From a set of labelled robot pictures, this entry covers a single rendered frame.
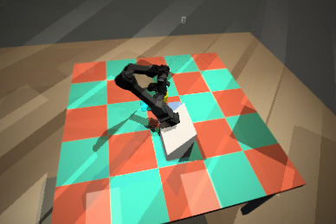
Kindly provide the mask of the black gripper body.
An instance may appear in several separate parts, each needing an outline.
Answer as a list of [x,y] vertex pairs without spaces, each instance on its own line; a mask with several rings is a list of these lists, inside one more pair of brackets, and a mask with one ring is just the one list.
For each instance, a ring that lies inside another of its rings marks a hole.
[[167,87],[166,86],[170,86],[170,82],[169,81],[166,81],[166,84],[164,85],[164,86],[160,86],[158,83],[157,83],[157,94],[154,94],[153,95],[153,98],[155,99],[155,100],[161,100],[161,99],[164,99],[164,94],[165,94],[165,91],[166,91],[166,89],[167,89]]

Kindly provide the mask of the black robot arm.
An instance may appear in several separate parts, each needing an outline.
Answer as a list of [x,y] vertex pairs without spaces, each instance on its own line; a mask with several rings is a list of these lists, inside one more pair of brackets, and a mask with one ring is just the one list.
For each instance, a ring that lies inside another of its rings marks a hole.
[[[144,103],[150,106],[152,113],[156,116],[159,123],[166,122],[173,127],[174,125],[180,123],[178,112],[173,112],[173,110],[162,99],[155,100],[147,91],[136,83],[134,77],[132,76],[133,74],[145,74],[147,77],[153,78],[158,75],[157,83],[160,86],[164,86],[166,84],[169,71],[170,68],[163,64],[160,66],[156,64],[143,66],[129,63],[124,67],[121,73],[114,78],[114,81],[118,87],[132,92]],[[149,92],[155,91],[156,93],[158,90],[156,86],[157,83],[151,82],[148,85],[147,90]]]

